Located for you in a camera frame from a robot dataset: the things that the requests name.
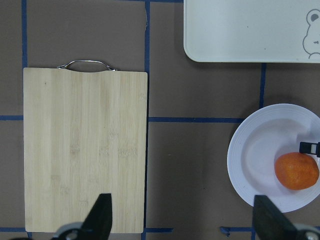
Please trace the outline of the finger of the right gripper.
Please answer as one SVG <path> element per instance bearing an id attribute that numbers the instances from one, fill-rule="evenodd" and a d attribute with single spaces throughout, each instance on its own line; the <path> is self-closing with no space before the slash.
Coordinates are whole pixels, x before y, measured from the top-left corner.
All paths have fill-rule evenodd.
<path id="1" fill-rule="evenodd" d="M 300 142 L 299 152 L 303 154 L 319 155 L 320 154 L 320 142 Z"/>

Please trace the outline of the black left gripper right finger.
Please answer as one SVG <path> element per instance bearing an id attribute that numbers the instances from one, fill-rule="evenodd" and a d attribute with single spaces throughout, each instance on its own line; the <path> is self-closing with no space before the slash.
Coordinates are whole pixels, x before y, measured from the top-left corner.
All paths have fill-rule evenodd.
<path id="1" fill-rule="evenodd" d="M 318 240 L 320 231 L 292 223 L 266 195 L 255 195 L 252 226 L 261 240 Z"/>

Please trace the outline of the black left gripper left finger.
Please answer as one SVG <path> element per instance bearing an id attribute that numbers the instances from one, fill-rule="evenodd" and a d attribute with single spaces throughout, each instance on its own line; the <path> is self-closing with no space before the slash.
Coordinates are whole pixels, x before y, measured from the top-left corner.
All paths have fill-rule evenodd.
<path id="1" fill-rule="evenodd" d="M 112 195 L 101 193 L 84 222 L 60 227 L 54 240 L 107 240 L 112 229 Z"/>

